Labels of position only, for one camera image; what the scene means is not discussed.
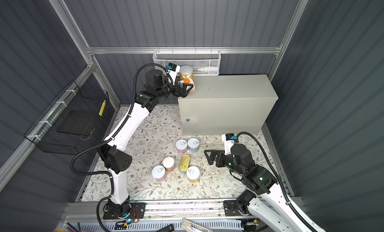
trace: gray corrugated wall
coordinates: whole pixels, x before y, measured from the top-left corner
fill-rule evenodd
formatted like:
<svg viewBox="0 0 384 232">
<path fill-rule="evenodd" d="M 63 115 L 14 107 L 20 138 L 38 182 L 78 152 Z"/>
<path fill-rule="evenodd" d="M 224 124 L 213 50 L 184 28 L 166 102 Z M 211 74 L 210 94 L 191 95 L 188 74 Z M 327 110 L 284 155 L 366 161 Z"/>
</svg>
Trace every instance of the gray corrugated wall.
<svg viewBox="0 0 384 232">
<path fill-rule="evenodd" d="M 91 47 L 274 47 L 297 0 L 65 0 Z M 152 55 L 96 55 L 120 103 Z M 273 55 L 223 54 L 220 74 L 266 74 Z M 144 84 L 144 73 L 137 88 Z M 177 103 L 174 96 L 165 103 Z"/>
<path fill-rule="evenodd" d="M 0 165 L 86 63 L 48 0 L 0 0 Z"/>
<path fill-rule="evenodd" d="M 0 0 L 0 165 L 50 101 L 85 68 L 81 54 L 48 0 Z M 99 87 L 91 76 L 85 86 Z M 105 133 L 113 114 L 101 119 Z M 84 177 L 69 169 L 72 155 L 34 149 L 0 192 L 0 230 L 51 232 Z M 94 158 L 76 167 L 87 171 Z"/>
<path fill-rule="evenodd" d="M 267 126 L 308 215 L 384 230 L 384 0 L 311 0 L 273 81 Z"/>
</svg>

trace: metal box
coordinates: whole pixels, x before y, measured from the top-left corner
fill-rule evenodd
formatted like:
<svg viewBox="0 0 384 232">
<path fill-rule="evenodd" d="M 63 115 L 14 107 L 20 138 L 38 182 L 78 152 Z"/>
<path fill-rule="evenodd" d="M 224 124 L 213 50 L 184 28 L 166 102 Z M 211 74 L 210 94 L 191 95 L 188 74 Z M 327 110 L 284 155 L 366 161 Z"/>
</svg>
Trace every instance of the metal box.
<svg viewBox="0 0 384 232">
<path fill-rule="evenodd" d="M 183 135 L 260 131 L 278 99 L 266 75 L 198 76 L 178 98 Z"/>
</svg>

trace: floral pattern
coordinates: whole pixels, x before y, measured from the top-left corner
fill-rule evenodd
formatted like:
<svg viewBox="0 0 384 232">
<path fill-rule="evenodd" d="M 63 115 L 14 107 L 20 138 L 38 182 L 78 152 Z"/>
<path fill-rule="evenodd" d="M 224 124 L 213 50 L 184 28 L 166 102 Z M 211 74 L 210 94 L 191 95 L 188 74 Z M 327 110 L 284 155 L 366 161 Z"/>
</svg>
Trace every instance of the floral pattern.
<svg viewBox="0 0 384 232">
<path fill-rule="evenodd" d="M 114 129 L 128 111 L 129 107 L 121 107 L 114 122 Z M 165 181 L 157 182 L 152 178 L 151 171 L 162 163 L 167 156 L 175 159 L 178 168 L 181 154 L 177 153 L 175 143 L 178 139 L 195 137 L 200 141 L 200 149 L 196 153 L 187 152 L 191 156 L 190 166 L 200 169 L 199 182 L 190 183 L 186 175 L 178 169 L 167 173 Z M 274 165 L 263 133 L 255 135 Z M 256 163 L 269 169 L 266 160 L 257 146 L 247 135 L 242 135 L 240 142 L 251 152 Z M 142 121 L 128 142 L 126 153 L 132 156 L 132 164 L 127 169 L 127 187 L 131 201 L 161 199 L 200 199 L 200 198 L 232 198 L 237 197 L 245 186 L 235 180 L 227 168 L 209 165 L 204 155 L 206 149 L 224 149 L 221 135 L 183 136 L 179 107 L 177 105 L 156 106 L 152 113 Z M 95 171 L 105 170 L 99 158 Z M 98 201 L 110 193 L 110 182 L 107 175 L 91 177 L 82 201 Z"/>
</svg>

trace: tin can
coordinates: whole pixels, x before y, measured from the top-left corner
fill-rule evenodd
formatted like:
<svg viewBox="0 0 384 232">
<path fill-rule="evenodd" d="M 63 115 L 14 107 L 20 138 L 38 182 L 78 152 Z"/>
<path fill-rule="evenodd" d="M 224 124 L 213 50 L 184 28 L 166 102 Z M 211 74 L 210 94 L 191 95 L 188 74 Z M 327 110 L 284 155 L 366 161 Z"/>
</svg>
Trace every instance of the tin can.
<svg viewBox="0 0 384 232">
<path fill-rule="evenodd" d="M 187 78 L 193 78 L 193 68 L 188 65 L 184 65 L 180 67 L 179 71 L 180 80 L 187 79 Z"/>
<path fill-rule="evenodd" d="M 187 152 L 187 147 L 188 147 L 188 142 L 185 139 L 179 139 L 176 142 L 176 151 L 178 153 L 186 153 Z"/>
<path fill-rule="evenodd" d="M 162 165 L 157 165 L 152 169 L 152 177 L 157 182 L 164 181 L 167 178 L 166 169 Z"/>
<path fill-rule="evenodd" d="M 188 147 L 192 153 L 196 153 L 197 151 L 199 151 L 199 145 L 200 142 L 197 138 L 190 138 L 188 140 Z"/>
<path fill-rule="evenodd" d="M 166 157 L 165 159 L 163 159 L 163 166 L 164 166 L 164 168 L 166 168 L 167 172 L 174 171 L 176 168 L 175 159 L 172 157 Z"/>
<path fill-rule="evenodd" d="M 191 166 L 187 169 L 187 179 L 191 183 L 197 183 L 200 180 L 200 169 L 196 166 Z"/>
<path fill-rule="evenodd" d="M 184 154 L 183 156 L 181 156 L 181 162 L 180 162 L 180 166 L 179 166 L 179 169 L 181 172 L 187 173 L 190 159 L 191 159 L 191 157 L 187 154 Z"/>
</svg>

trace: white mesh basket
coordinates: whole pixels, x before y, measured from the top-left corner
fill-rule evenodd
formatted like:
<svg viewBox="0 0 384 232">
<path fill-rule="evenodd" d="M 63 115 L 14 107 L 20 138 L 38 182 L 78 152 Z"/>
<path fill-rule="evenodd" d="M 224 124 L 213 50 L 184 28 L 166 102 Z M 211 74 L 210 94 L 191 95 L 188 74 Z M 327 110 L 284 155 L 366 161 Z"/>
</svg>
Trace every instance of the white mesh basket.
<svg viewBox="0 0 384 232">
<path fill-rule="evenodd" d="M 153 62 L 167 67 L 168 63 L 189 65 L 194 76 L 218 75 L 221 54 L 218 53 L 159 53 L 153 52 Z"/>
</svg>

